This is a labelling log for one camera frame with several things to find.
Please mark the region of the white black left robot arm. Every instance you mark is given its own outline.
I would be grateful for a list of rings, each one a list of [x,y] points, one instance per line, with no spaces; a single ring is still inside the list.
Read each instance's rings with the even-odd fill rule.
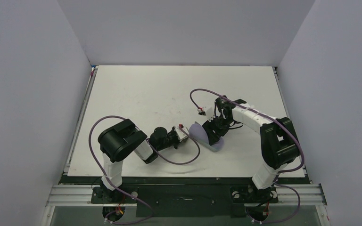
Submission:
[[[102,131],[98,136],[100,151],[104,159],[101,166],[103,176],[98,187],[92,192],[94,204],[131,203],[138,195],[123,184],[123,162],[131,154],[136,154],[145,164],[150,164],[160,156],[160,151],[178,149],[189,138],[189,131],[180,124],[170,131],[157,127],[147,136],[130,119],[125,119]]]

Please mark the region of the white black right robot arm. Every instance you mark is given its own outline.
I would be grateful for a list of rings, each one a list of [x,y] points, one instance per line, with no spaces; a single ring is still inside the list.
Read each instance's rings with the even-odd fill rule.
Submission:
[[[304,155],[296,137],[291,119],[275,118],[261,113],[243,99],[234,101],[226,96],[218,97],[213,107],[199,107],[198,113],[207,117],[201,130],[204,144],[213,150],[218,148],[222,138],[232,130],[232,124],[249,127],[260,136],[263,163],[251,178],[247,198],[251,202],[265,202],[274,199],[274,184],[279,175],[289,170],[289,164],[300,158],[302,168]]]

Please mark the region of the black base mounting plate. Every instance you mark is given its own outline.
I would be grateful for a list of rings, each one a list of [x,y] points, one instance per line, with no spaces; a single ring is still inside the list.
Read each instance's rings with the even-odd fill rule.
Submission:
[[[119,190],[103,187],[100,177],[63,175],[61,185],[87,185],[87,202],[102,205],[103,217],[118,221],[126,210],[136,208],[136,216],[214,217],[264,219],[269,204],[281,203],[281,191],[302,200],[298,185],[309,183],[307,177],[280,178],[279,187],[258,190],[250,178],[141,178],[126,177]]]

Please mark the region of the aluminium front frame rail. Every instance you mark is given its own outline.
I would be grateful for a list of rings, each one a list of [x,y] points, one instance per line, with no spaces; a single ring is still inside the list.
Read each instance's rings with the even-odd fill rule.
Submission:
[[[215,191],[214,194],[209,194],[207,191],[198,191],[197,189],[185,190],[185,186],[176,186],[170,189],[169,193],[160,193],[155,195],[154,203],[165,198],[174,198],[177,201],[191,201],[196,198],[206,198],[210,202],[217,202],[221,198],[220,192]],[[320,184],[309,185],[291,185],[290,188],[277,186],[276,188],[278,202],[277,205],[293,205],[297,204],[300,197],[301,205],[326,205],[326,198],[323,194]],[[46,206],[99,206],[99,207],[114,207],[118,203],[100,201],[94,194],[91,186],[84,185],[57,185],[53,186],[48,197]]]

